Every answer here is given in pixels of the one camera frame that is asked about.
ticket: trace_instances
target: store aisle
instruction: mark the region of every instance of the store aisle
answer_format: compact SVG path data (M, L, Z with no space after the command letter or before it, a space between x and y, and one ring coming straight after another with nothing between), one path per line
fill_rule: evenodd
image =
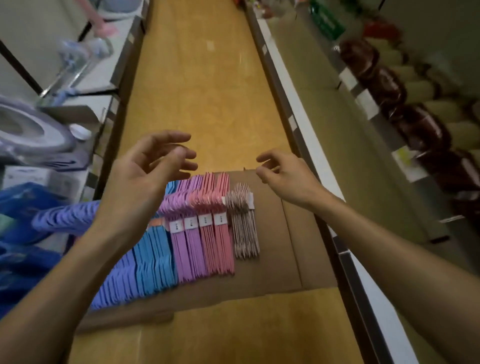
M120 154L141 135L192 133L199 173L256 167L288 142L245 15L231 0L154 0ZM337 288L178 312L75 338L69 363L361 363Z
M145 37L120 153L161 129L192 134L199 173L256 167L288 150L243 11L230 0L161 0Z

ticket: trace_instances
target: price tag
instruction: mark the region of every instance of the price tag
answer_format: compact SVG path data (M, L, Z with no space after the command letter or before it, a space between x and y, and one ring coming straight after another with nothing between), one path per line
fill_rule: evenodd
M170 225L170 232L172 234L183 231L183 220L172 221L170 222L169 225Z
M248 193L248 208L250 210L255 210L255 205L253 204L253 192Z
M196 216L192 218L185 218L184 224L185 230L198 228L198 219Z
M407 146L392 152L392 156L397 162L398 166L405 174L409 182L415 182L422 178L428 177L428 173L423 167L414 159L416 152L410 150Z
M358 84L357 79L352 74L352 72L348 69L348 67L345 67L345 69L342 72L340 72L338 77L345 84L345 87L347 88L348 91L351 91Z
M226 212L222 212L220 214L214 214L213 219L215 221L215 225L224 225L224 224L228 223Z
M212 214L198 215L198 222L201 228L212 225Z
M355 99L355 102L361 107L361 109L367 115L367 119L370 120L375 115L380 112L380 108L378 107L377 103L371 96L368 90L363 90Z

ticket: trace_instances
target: finger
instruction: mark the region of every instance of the finger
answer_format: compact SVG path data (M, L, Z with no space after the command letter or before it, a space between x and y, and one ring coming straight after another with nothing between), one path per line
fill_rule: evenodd
M151 178L159 183L171 181L185 162L185 156L185 148L175 148L160 160L159 164L148 176L151 176Z
M281 151L280 149L274 148L260 154L257 157L257 162L262 163L262 162L266 162L269 159L276 159L278 162L281 163L285 155L286 155L285 152Z
M185 158L194 159L197 157L197 152L195 152L194 150L191 150L186 146L182 146L180 144L169 143L169 144L164 144L159 148L157 158L166 156L168 153L170 153L172 150L174 150L178 146L181 146L182 148L185 148L187 150L187 155Z
M158 151L162 145L187 142L191 137L188 133L174 130L152 133L140 139L127 151L124 157L137 163L140 167L145 168L158 158Z
M148 169L148 173L150 173L151 171L153 171L158 165L159 163L161 162L161 158L157 159L155 162L153 163L150 163L150 166L149 166L149 169ZM185 160L183 161L181 167L180 167L181 170L197 170L198 169L198 164L195 163L195 162L192 162L190 160Z
M268 168L269 170L272 170L273 168L278 167L280 164L276 159L270 159L264 164L262 164L262 167Z
M255 172L257 173L257 176L260 177L263 183L267 183L267 184L275 183L279 178L279 176L275 172L262 166L257 167Z

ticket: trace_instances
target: white label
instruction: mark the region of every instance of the white label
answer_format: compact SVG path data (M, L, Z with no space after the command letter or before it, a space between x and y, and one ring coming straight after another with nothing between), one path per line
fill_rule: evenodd
M372 98L368 90L363 90L362 92L360 92L360 95L357 96L357 98L355 99L355 102L365 112L368 120L373 118L380 111L380 108L378 107L377 103Z
M201 228L212 225L212 214L198 215L198 223Z
M172 221L170 222L169 225L170 225L170 232L172 234L183 231L183 220Z
M255 210L255 205L253 204L253 192L248 192L248 208L250 210Z
M113 112L115 115L117 114L117 111L119 109L119 101L116 98L112 98L112 103L110 105L110 110Z
M297 121L295 120L295 116L293 115L288 118L288 122L290 123L290 128L292 128L293 132L299 127L297 125Z
M213 219L215 221L215 225L224 225L224 224L228 223L226 212L222 212L220 214L214 214Z
M409 182L415 182L428 177L428 173L414 159L415 154L416 152L410 150L407 146L392 152L395 162L397 162Z
M338 75L340 77L340 80L345 84L345 87L347 88L348 91L351 91L357 84L358 81L353 75L353 73L348 69L348 67L345 67L345 69L340 72Z
M198 219L196 216L192 218L185 218L184 222L185 230L198 228Z
M82 197L80 197L80 202L90 202L93 201L93 195L95 194L95 189L85 186L84 191L82 192Z
M207 41L207 50L209 52L215 52L215 43L211 40Z

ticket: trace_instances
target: store shelf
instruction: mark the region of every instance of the store shelf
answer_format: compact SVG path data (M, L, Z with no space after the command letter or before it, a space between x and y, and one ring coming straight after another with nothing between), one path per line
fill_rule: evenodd
M390 164L393 173L403 175L418 196L429 208L436 220L444 224L450 239L455 241L466 254L472 268L480 273L480 237L470 223L463 217L453 213L448 196L446 196L430 176L414 159L409 159L409 149L392 124L381 114L368 90L362 88L336 51L336 45L326 39L313 22L306 4L296 8L297 17L303 21L318 46L325 53L331 65L336 70L340 81L341 94L347 102L354 100L356 107L363 115L360 119L365 124L366 134L370 137L377 151L382 154L386 163Z
M125 121L125 108L116 95L78 96L68 99L64 106L87 105L104 125L99 140L105 144L102 155L98 153L98 145L92 157L92 163L86 170L63 172L76 181L76 188L70 195L70 203L90 202L100 199L110 174L113 160L120 144L121 132ZM74 237L69 234L55 233L42 240L36 246L60 254L66 253L71 247Z
M81 78L75 89L80 95L115 93L119 95L122 104L126 105L132 92L144 33L138 16L118 20L112 24L118 29L117 34L109 37L113 54L96 63ZM85 40L93 37L94 32L90 30Z

